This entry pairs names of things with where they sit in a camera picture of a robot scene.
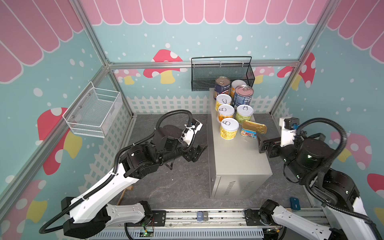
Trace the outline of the gold rectangular spam tin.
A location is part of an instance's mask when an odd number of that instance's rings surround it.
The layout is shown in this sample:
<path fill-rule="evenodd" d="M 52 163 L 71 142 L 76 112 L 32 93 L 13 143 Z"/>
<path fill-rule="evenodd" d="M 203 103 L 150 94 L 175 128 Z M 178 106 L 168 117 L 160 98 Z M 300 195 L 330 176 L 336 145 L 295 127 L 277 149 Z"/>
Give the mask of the gold rectangular spam tin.
<path fill-rule="evenodd" d="M 241 136 L 250 138 L 250 139 L 257 139 L 257 135 L 264 135 L 267 133 L 267 126 L 264 124 L 252 122 L 252 121 L 244 121 L 242 123 L 241 128 Z"/>

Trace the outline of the green can white lid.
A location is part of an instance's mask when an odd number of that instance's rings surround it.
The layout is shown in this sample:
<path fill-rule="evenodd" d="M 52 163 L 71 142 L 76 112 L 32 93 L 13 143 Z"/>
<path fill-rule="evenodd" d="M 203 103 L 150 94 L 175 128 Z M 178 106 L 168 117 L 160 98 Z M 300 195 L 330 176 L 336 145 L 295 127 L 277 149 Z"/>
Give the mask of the green can white lid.
<path fill-rule="evenodd" d="M 240 125 L 244 121 L 249 121 L 254 113 L 254 109 L 249 105 L 239 105 L 236 110 L 235 119 Z"/>

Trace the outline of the blue label tin can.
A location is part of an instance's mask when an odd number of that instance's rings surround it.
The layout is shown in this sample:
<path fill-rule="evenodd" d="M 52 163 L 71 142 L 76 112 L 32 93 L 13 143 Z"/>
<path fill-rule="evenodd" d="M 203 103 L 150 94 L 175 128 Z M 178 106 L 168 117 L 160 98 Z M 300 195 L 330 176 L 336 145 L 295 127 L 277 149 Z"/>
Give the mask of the blue label tin can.
<path fill-rule="evenodd" d="M 240 105 L 250 105 L 254 94 L 254 89 L 248 85 L 240 85 L 235 88 L 233 105 L 235 110 Z"/>

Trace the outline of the dark blue red label can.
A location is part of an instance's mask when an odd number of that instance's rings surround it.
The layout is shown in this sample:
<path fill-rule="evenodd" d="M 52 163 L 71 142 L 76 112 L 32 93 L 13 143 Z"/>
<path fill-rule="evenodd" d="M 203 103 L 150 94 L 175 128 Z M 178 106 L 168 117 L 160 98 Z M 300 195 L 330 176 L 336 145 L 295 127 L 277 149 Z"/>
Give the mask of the dark blue red label can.
<path fill-rule="evenodd" d="M 215 80 L 214 99 L 216 99 L 217 96 L 221 94 L 229 95 L 230 86 L 230 79 L 228 79 L 227 77 L 218 77 Z"/>

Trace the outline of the orange green plastic-lid can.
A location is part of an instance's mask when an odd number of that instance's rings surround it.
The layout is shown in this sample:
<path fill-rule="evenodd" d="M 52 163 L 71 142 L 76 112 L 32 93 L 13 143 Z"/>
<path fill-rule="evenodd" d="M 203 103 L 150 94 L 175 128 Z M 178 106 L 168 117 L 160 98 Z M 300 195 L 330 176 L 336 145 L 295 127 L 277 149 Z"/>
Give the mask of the orange green plastic-lid can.
<path fill-rule="evenodd" d="M 230 90 L 230 96 L 232 98 L 234 98 L 234 95 L 235 95 L 235 92 L 236 92 L 236 88 L 238 86 L 242 86 L 242 85 L 247 85 L 245 81 L 243 80 L 234 80 L 232 83 L 231 83 L 231 90 Z"/>

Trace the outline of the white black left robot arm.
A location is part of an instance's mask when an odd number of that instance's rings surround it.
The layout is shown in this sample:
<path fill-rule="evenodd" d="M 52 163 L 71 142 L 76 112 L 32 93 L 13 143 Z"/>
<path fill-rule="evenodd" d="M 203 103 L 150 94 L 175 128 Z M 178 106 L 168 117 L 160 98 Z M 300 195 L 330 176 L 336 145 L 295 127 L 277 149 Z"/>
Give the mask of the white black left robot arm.
<path fill-rule="evenodd" d="M 207 148 L 194 147 L 196 133 L 202 123 L 193 121 L 191 128 L 181 130 L 176 126 L 157 127 L 151 142 L 134 144 L 118 157 L 118 169 L 111 170 L 94 186 L 76 198 L 62 200 L 62 208 L 70 207 L 70 219 L 63 224 L 67 237 L 86 239 L 113 224 L 139 224 L 146 227 L 154 221 L 154 213 L 146 201 L 129 206 L 111 205 L 110 201 L 124 189 L 159 167 L 173 168 L 174 161 L 182 157 L 196 162 Z"/>

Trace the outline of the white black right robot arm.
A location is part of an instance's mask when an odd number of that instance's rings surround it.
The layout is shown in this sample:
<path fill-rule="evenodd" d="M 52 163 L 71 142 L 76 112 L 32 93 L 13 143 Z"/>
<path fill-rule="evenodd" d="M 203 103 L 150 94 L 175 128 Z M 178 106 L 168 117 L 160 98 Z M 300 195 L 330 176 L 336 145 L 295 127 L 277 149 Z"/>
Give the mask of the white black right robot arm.
<path fill-rule="evenodd" d="M 337 131 L 339 145 L 334 150 L 324 142 L 321 133 L 307 136 L 303 130 L 293 130 L 291 143 L 282 146 L 283 138 L 267 139 L 257 134 L 259 152 L 279 157 L 295 175 L 296 184 L 331 210 L 340 229 L 327 228 L 294 215 L 279 203 L 267 200 L 258 212 L 259 221 L 268 226 L 281 225 L 312 240 L 381 240 L 376 224 L 363 213 L 360 193 L 348 175 L 333 170 L 331 164 L 347 146 L 347 133 Z"/>

